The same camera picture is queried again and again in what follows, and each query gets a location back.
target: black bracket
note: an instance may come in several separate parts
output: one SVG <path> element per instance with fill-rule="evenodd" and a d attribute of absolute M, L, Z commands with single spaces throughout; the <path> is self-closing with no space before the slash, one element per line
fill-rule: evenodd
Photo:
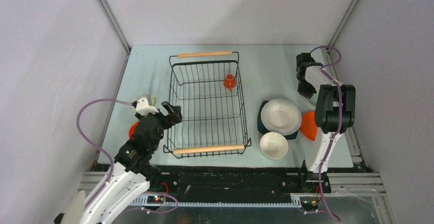
<path fill-rule="evenodd" d="M 306 167 L 306 160 L 303 161 L 303 164 L 298 172 L 297 180 L 298 186 L 301 188 L 301 192 L 315 193 L 316 187 L 319 186 L 318 173 L 313 173 L 312 171 L 308 170 Z M 321 183 L 324 193 L 332 192 L 330 181 L 327 177 L 327 172 L 322 173 Z"/>
<path fill-rule="evenodd" d="M 139 123 L 131 138 L 119 149 L 115 162 L 125 166 L 125 171 L 141 173 L 150 181 L 152 186 L 160 184 L 160 170 L 152 166 L 149 161 L 158 149 L 160 140 L 164 137 L 164 130 L 182 122 L 181 107 L 172 106 L 167 101 L 162 103 L 169 112 L 163 115 L 160 110 L 156 114 L 142 116 L 136 113 Z"/>
<path fill-rule="evenodd" d="M 305 98 L 311 98 L 315 93 L 315 88 L 306 81 L 306 69 L 311 66 L 322 66 L 321 63 L 315 62 L 310 53 L 301 53 L 297 55 L 297 80 L 298 93 Z"/>

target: metal corner post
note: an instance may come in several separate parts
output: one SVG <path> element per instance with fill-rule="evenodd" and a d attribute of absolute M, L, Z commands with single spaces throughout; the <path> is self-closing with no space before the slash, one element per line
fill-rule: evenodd
<path fill-rule="evenodd" d="M 350 19 L 351 15 L 354 12 L 354 9 L 356 8 L 357 4 L 360 0 L 351 0 L 350 4 L 348 5 L 348 8 L 346 9 L 345 13 L 343 14 L 343 17 L 341 21 L 339 22 L 338 27 L 336 28 L 335 32 L 333 33 L 332 39 L 330 39 L 329 46 L 334 47 L 340 34 L 342 33 L 342 30 L 344 29 L 346 23 Z"/>
<path fill-rule="evenodd" d="M 125 38 L 125 35 L 122 32 L 121 27 L 119 26 L 118 21 L 116 20 L 115 15 L 113 14 L 113 11 L 110 8 L 110 5 L 108 4 L 107 0 L 97 0 L 99 6 L 102 9 L 102 12 L 107 17 L 108 22 L 113 28 L 113 31 L 115 31 L 116 36 L 118 37 L 119 41 L 121 42 L 123 48 L 125 49 L 125 52 L 127 54 L 131 51 L 131 46 L 128 44 L 128 41 Z"/>
<path fill-rule="evenodd" d="M 118 93 L 119 93 L 119 89 L 121 88 L 122 78 L 123 78 L 123 74 L 125 73 L 125 68 L 126 68 L 126 64 L 128 63 L 128 58 L 129 58 L 129 54 L 126 54 L 125 60 L 124 60 L 123 65 L 122 65 L 121 73 L 120 73 L 120 76 L 118 79 L 118 83 L 116 84 L 115 93 L 113 94 L 113 99 L 117 98 Z M 112 102 L 110 105 L 110 109 L 108 110 L 107 119 L 106 119 L 105 124 L 104 124 L 104 129 L 103 129 L 102 134 L 101 134 L 101 140 L 99 142 L 99 145 L 102 145 L 102 143 L 104 142 L 105 134 L 107 133 L 107 129 L 109 127 L 109 122 L 110 122 L 110 118 L 112 117 L 114 107 L 115 107 L 115 103 Z M 99 154 L 100 154 L 100 151 L 97 152 L 96 161 L 98 161 Z"/>

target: light blue tabletop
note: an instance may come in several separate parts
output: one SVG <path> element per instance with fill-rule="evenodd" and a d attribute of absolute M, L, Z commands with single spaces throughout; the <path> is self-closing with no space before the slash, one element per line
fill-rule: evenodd
<path fill-rule="evenodd" d="M 312 141 L 299 132 L 295 140 L 289 140 L 288 154 L 280 160 L 270 160 L 263 156 L 259 148 L 261 134 L 257 131 L 257 115 L 264 100 L 285 98 L 294 102 L 301 113 L 315 109 L 307 99 L 297 92 L 296 55 L 309 52 L 316 46 L 279 45 L 197 45 L 197 46 L 133 46 L 117 99 L 135 101 L 143 94 L 154 95 L 158 99 L 157 108 L 166 114 L 161 102 L 168 100 L 170 83 L 169 56 L 179 53 L 238 51 L 240 53 L 240 73 L 243 82 L 247 130 L 252 138 L 252 146 L 241 155 L 209 156 L 201 158 L 177 159 L 171 153 L 163 152 L 163 144 L 153 155 L 151 163 L 157 165 L 183 166 L 227 166 L 227 167 L 300 167 L 311 152 Z M 312 54 L 316 61 L 324 63 L 320 50 Z M 115 156 L 119 148 L 128 140 L 128 130 L 137 122 L 132 107 L 116 104 L 102 147 Z M 104 154 L 98 162 L 109 163 Z M 349 168 L 353 166 L 345 136 L 337 142 L 330 157 L 329 167 Z"/>

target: red cup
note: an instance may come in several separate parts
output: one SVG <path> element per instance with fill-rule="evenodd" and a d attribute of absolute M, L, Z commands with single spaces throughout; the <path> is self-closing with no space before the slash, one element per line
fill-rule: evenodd
<path fill-rule="evenodd" d="M 225 88 L 229 89 L 229 91 L 232 91 L 232 89 L 236 86 L 235 77 L 232 74 L 228 74 L 225 77 L 225 81 L 223 82 L 223 85 L 225 86 Z"/>
<path fill-rule="evenodd" d="M 135 123 L 131 126 L 131 128 L 128 131 L 128 137 L 131 138 L 134 134 L 134 130 L 136 129 L 137 125 L 139 125 L 139 123 Z"/>

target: orange object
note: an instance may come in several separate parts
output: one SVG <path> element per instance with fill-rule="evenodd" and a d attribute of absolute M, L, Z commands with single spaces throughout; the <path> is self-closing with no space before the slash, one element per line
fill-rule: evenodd
<path fill-rule="evenodd" d="M 309 140 L 315 141 L 316 133 L 318 132 L 318 127 L 315 124 L 315 112 L 310 111 L 303 115 L 301 118 L 300 131 Z"/>
<path fill-rule="evenodd" d="M 225 88 L 229 89 L 229 91 L 232 91 L 232 89 L 236 85 L 235 77 L 232 74 L 228 74 L 225 77 L 225 81 L 223 82 L 223 85 L 225 86 Z"/>
<path fill-rule="evenodd" d="M 136 129 L 137 125 L 139 125 L 139 122 L 133 124 L 133 125 L 131 126 L 131 128 L 129 129 L 129 132 L 128 132 L 128 136 L 129 136 L 129 138 L 131 138 L 131 136 L 133 136 L 133 134 L 134 134 L 134 130 Z"/>

